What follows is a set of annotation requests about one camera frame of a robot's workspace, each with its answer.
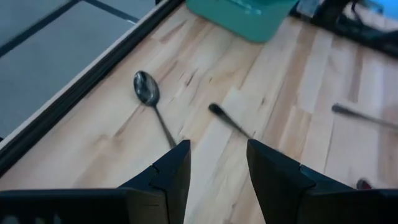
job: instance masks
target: spoon handle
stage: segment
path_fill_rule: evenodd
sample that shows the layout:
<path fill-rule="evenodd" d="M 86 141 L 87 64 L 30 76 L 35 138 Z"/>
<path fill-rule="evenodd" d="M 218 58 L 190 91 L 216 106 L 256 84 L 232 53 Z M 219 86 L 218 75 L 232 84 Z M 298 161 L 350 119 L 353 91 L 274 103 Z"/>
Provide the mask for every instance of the spoon handle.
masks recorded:
<path fill-rule="evenodd" d="M 155 109 L 157 118 L 159 119 L 160 124 L 162 125 L 163 132 L 166 135 L 166 138 L 167 138 L 167 141 L 169 142 L 170 147 L 174 148 L 175 146 L 177 146 L 177 144 L 175 143 L 173 136 L 170 134 L 169 129 L 166 127 L 166 124 L 164 123 L 164 120 L 163 120 L 162 116 L 160 115 L 159 110 L 157 110 L 156 106 L 154 106 L 154 109 Z"/>
<path fill-rule="evenodd" d="M 334 104 L 331 107 L 331 110 L 335 113 L 339 113 L 339 114 L 343 114 L 345 116 L 350 116 L 350 117 L 354 117 L 354 118 L 361 118 L 364 119 L 366 121 L 370 121 L 370 122 L 374 122 L 377 124 L 380 124 L 382 126 L 388 127 L 388 128 L 392 128 L 395 130 L 398 130 L 398 125 L 388 122 L 388 121 L 384 121 L 383 119 L 379 119 L 379 118 L 374 118 L 372 116 L 366 115 L 366 114 L 362 114 L 360 112 L 357 111 L 353 111 L 343 105 L 340 105 L 338 103 Z"/>
<path fill-rule="evenodd" d="M 235 121 L 233 121 L 231 119 L 231 117 L 228 116 L 228 114 L 225 113 L 225 111 L 218 106 L 216 103 L 212 103 L 209 105 L 209 110 L 214 113 L 215 115 L 217 115 L 217 117 L 219 117 L 220 119 L 222 119 L 224 122 L 226 122 L 227 124 L 231 125 L 232 127 L 234 127 L 235 129 L 237 129 L 241 134 L 243 134 L 244 136 L 246 136 L 248 139 L 252 139 L 252 137 L 246 133 L 245 131 L 243 131 L 243 129 L 241 127 L 239 127 Z"/>

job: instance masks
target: teal plastic container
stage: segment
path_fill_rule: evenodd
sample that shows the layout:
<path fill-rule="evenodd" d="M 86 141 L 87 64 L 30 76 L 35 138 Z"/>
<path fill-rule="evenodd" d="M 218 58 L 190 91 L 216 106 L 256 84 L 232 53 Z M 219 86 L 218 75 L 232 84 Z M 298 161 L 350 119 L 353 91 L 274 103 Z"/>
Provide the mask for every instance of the teal plastic container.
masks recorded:
<path fill-rule="evenodd" d="M 277 32 L 298 0 L 187 0 L 188 8 L 253 42 Z"/>

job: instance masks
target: spoon bowl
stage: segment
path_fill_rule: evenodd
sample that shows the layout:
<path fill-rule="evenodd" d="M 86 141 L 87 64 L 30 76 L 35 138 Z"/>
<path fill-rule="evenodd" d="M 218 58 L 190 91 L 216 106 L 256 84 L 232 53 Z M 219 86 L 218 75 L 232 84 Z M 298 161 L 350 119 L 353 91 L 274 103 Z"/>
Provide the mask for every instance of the spoon bowl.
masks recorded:
<path fill-rule="evenodd" d="M 147 106 L 156 106 L 160 100 L 160 91 L 154 78 L 147 72 L 138 71 L 133 83 L 139 100 Z"/>

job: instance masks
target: gray floor tile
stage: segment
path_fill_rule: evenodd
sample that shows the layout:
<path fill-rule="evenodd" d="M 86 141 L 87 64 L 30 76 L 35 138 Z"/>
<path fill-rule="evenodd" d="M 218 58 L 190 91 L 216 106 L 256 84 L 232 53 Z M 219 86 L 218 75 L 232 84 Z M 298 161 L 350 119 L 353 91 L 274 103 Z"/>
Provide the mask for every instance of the gray floor tile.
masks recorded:
<path fill-rule="evenodd" d="M 79 2 L 0 58 L 0 136 L 17 128 L 131 26 Z"/>
<path fill-rule="evenodd" d="M 0 46 L 68 0 L 0 0 Z"/>
<path fill-rule="evenodd" d="M 130 14 L 137 19 L 141 19 L 153 7 L 155 0 L 99 0 L 109 6 L 119 9 L 122 12 Z"/>

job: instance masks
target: dark object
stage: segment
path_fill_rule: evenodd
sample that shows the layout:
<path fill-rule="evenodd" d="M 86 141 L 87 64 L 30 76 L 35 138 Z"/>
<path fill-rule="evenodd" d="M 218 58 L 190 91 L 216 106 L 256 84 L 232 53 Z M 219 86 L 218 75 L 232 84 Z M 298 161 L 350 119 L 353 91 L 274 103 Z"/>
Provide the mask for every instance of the dark object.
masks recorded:
<path fill-rule="evenodd" d="M 170 134 L 169 129 L 166 127 L 166 124 L 156 107 L 160 99 L 159 87 L 157 86 L 156 81 L 148 73 L 138 71 L 134 76 L 134 90 L 141 102 L 155 110 L 170 147 L 175 147 L 176 143 L 173 136 Z"/>
<path fill-rule="evenodd" d="M 373 118 L 372 116 L 369 116 L 369 115 L 366 115 L 366 114 L 362 114 L 362 113 L 357 112 L 357 111 L 353 111 L 353 110 L 351 110 L 351 109 L 349 109 L 349 108 L 347 108 L 347 107 L 345 107 L 343 105 L 340 105 L 338 103 L 335 103 L 331 107 L 331 110 L 333 112 L 335 112 L 335 113 L 339 113 L 339 114 L 342 114 L 342 115 L 345 115 L 345 116 L 350 116 L 350 117 L 353 117 L 353 118 L 363 119 L 363 120 L 370 121 L 370 122 L 373 122 L 373 123 L 376 123 L 376 124 L 380 124 L 380 125 L 385 126 L 387 128 L 398 130 L 398 125 L 396 125 L 396 124 L 384 121 L 383 119 Z"/>
<path fill-rule="evenodd" d="M 238 130 L 241 134 L 243 134 L 244 136 L 246 136 L 248 139 L 252 139 L 252 137 L 246 133 L 245 131 L 243 131 L 243 129 L 241 127 L 239 127 L 235 121 L 233 121 L 231 119 L 231 117 L 229 117 L 228 114 L 225 113 L 225 111 L 218 106 L 216 103 L 212 103 L 209 105 L 209 110 L 215 114 L 217 117 L 219 117 L 220 119 L 222 119 L 225 123 L 231 125 L 233 128 L 235 128 L 236 130 Z"/>
<path fill-rule="evenodd" d="M 369 184 L 369 182 L 366 179 L 360 179 L 356 183 L 356 188 L 358 190 L 371 190 L 371 189 L 373 189 L 372 185 Z"/>
<path fill-rule="evenodd" d="M 13 223 L 183 223 L 190 141 L 182 141 L 117 189 L 0 192 L 0 220 Z"/>
<path fill-rule="evenodd" d="M 267 224 L 398 223 L 398 190 L 355 190 L 256 140 L 251 182 Z"/>
<path fill-rule="evenodd" d="M 50 131 L 85 95 L 137 46 L 164 18 L 176 9 L 183 0 L 168 0 L 151 16 L 143 20 L 125 39 L 99 62 L 91 67 L 67 91 L 47 109 L 34 118 L 0 150 L 0 176 L 7 172 L 29 149 Z"/>
<path fill-rule="evenodd" d="M 354 19 L 344 15 L 345 7 L 351 2 Z M 324 0 L 313 17 L 299 13 L 297 3 L 290 15 L 398 58 L 398 30 L 384 32 L 364 24 L 361 16 L 355 11 L 357 2 L 358 0 Z"/>

